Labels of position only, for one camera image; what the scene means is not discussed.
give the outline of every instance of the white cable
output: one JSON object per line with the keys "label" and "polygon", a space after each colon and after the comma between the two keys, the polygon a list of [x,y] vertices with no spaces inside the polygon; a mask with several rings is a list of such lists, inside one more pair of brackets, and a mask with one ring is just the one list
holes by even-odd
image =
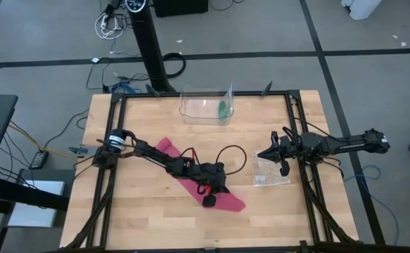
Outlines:
{"label": "white cable", "polygon": [[[119,27],[116,17],[114,17],[114,29],[111,29],[111,30],[109,30],[108,32],[106,31],[106,30],[108,30],[108,29],[106,28],[106,26],[107,26],[108,24],[105,22],[105,19],[106,19],[107,17],[108,17],[108,16],[107,16],[105,13],[102,13],[102,14],[97,18],[97,20],[95,21],[94,28],[95,28],[95,33],[97,34],[98,38],[100,38],[100,39],[112,40],[112,39],[116,39],[116,38],[122,36],[122,34],[123,34],[123,32],[124,32],[124,28],[123,28],[123,27]],[[100,21],[100,19],[101,19],[100,32],[101,32],[102,35],[100,35],[100,34],[98,33],[98,30],[97,30],[97,26],[98,26],[97,24],[98,24],[98,22]]]}

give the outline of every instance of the yellow cable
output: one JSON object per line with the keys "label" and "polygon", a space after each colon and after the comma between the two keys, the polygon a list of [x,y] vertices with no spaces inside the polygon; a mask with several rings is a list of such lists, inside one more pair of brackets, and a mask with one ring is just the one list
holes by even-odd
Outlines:
{"label": "yellow cable", "polygon": [[64,158],[68,158],[68,159],[71,159],[71,160],[74,160],[74,161],[77,160],[77,158],[74,158],[74,157],[65,155],[65,154],[63,154],[63,153],[60,153],[60,152],[57,152],[57,151],[54,151],[54,150],[50,150],[50,149],[48,149],[48,148],[44,148],[44,147],[40,146],[31,136],[27,135],[24,131],[20,130],[19,128],[15,127],[15,126],[13,126],[13,125],[8,125],[8,127],[10,127],[10,128],[12,128],[12,129],[16,130],[17,132],[21,133],[21,134],[22,134],[23,136],[25,136],[28,140],[30,140],[33,144],[35,144],[35,145],[37,146],[37,148],[40,149],[40,150],[44,150],[44,151],[47,151],[47,152],[52,153],[52,154],[54,154],[54,155],[57,155],[57,156],[60,156],[60,157],[64,157]]}

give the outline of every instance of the green object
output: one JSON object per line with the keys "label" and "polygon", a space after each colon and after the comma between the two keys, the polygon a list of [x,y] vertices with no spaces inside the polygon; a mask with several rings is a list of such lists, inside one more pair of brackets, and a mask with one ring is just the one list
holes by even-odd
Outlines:
{"label": "green object", "polygon": [[225,122],[227,117],[228,117],[228,111],[226,109],[226,103],[225,103],[225,101],[220,101],[220,103],[219,103],[219,120],[220,120],[220,122]]}

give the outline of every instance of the black metal frame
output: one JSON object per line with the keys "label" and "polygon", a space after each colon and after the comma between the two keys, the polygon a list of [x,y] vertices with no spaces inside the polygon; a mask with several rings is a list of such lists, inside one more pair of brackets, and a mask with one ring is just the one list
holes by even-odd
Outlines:
{"label": "black metal frame", "polygon": [[[218,96],[218,95],[224,95],[225,92],[220,92],[220,93],[197,93],[197,96]],[[234,96],[261,96],[260,91],[235,91]],[[298,90],[291,90],[291,91],[268,91],[265,96],[284,96],[286,100],[286,107],[289,115],[289,120],[290,120],[290,126],[291,129],[297,133],[297,125],[295,123],[294,119],[294,109],[293,109],[293,100],[297,104],[298,108],[298,114],[301,119],[306,120],[305,118],[305,112],[303,110],[303,104],[302,100],[300,97],[300,91]],[[109,137],[109,134],[113,128],[113,122],[114,122],[114,115],[115,115],[115,108],[117,107],[117,102],[120,102],[120,115],[117,121],[117,128],[122,128],[123,123],[124,123],[124,115],[125,115],[125,108],[127,104],[127,99],[128,98],[153,98],[154,95],[149,94],[149,93],[140,93],[140,94],[121,94],[121,93],[114,93],[111,97],[111,103],[110,103],[110,109],[109,109],[109,114],[108,114],[108,121],[106,124],[106,131],[105,131],[105,138],[107,139]],[[180,97],[180,93],[178,92],[172,92],[172,93],[161,93],[159,97],[162,98],[168,98],[168,97]],[[305,123],[302,122],[302,130],[303,132],[307,132],[308,128]],[[306,207],[307,207],[307,213],[309,217],[309,226],[310,230],[312,233],[312,240],[313,243],[316,244],[317,242],[320,242],[320,235],[319,235],[319,230],[317,228],[317,222],[316,222],[316,217],[314,213],[314,206],[312,199],[308,197],[306,194],[307,188],[306,185],[309,185],[308,179],[307,179],[307,172],[305,169],[305,162],[302,160],[299,160],[299,168],[300,168],[300,177],[302,180],[303,184],[303,190],[305,193],[305,202],[306,202]],[[319,203],[323,205],[323,208],[325,207],[325,200],[323,197],[323,191],[321,187],[321,182],[319,178],[319,173],[316,169],[316,165],[312,164],[312,176],[314,177],[314,187],[316,188],[316,198]],[[110,173],[116,173],[115,169],[111,170]],[[92,211],[94,211],[101,198],[101,193],[102,193],[102,188],[103,188],[103,180],[104,180],[104,175],[105,175],[105,169],[100,168],[98,171],[98,176],[97,176],[97,183],[96,183],[96,189],[94,193],[94,201],[92,205]],[[110,177],[113,182],[109,182],[111,184],[114,184],[115,176]],[[100,237],[100,243],[99,247],[105,248],[106,242],[107,242],[107,237],[108,237],[108,229],[109,229],[109,221],[110,221],[110,213],[111,213],[111,205],[112,201],[109,201],[107,205],[105,206],[105,211],[103,215],[103,224],[102,224],[102,229],[101,229],[101,237]],[[327,223],[327,220],[325,220],[324,216],[322,216],[323,220],[323,226],[325,230],[325,236],[326,240],[328,242],[333,242],[333,234],[331,232],[331,228]],[[89,232],[87,236],[87,243],[86,247],[93,247],[93,238],[95,236],[95,225]],[[230,249],[230,248],[222,248],[219,249],[220,252],[303,252],[303,247],[306,246],[306,242],[302,241],[300,242],[301,246],[291,246],[291,247],[244,247],[244,248],[237,248],[237,249]],[[178,252],[181,250],[181,252],[197,252],[197,249],[173,249],[173,251]],[[165,249],[150,249],[150,250],[129,250],[129,251],[116,251],[116,252],[166,252]]]}

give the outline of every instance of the wooden tabletop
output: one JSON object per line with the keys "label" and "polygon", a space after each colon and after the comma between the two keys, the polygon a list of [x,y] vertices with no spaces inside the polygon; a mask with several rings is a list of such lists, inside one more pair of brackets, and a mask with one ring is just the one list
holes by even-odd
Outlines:
{"label": "wooden tabletop", "polygon": [[[307,121],[328,131],[319,93],[301,91],[301,95]],[[92,98],[83,144],[99,145],[96,139],[104,136],[109,107],[110,95]],[[179,98],[127,100],[124,129],[153,146],[168,137],[179,150],[194,147],[202,162],[214,162],[219,150],[227,145],[243,147],[247,164],[227,178],[227,186],[246,208],[239,213],[204,209],[161,167],[136,157],[119,160],[107,249],[272,247],[299,245],[300,240],[312,244],[295,160],[289,161],[291,184],[253,186],[253,153],[270,146],[271,131],[281,134],[282,127],[290,127],[284,97],[236,96],[234,107],[227,126],[191,125],[184,124],[179,114]],[[242,165],[243,156],[239,150],[230,149],[220,161],[226,171],[231,171]],[[89,165],[85,162],[77,171]],[[340,172],[326,164],[318,168],[329,212],[348,235],[357,239]],[[89,218],[97,172],[92,167],[75,180],[60,246],[67,245]],[[100,218],[96,244],[101,222]]]}

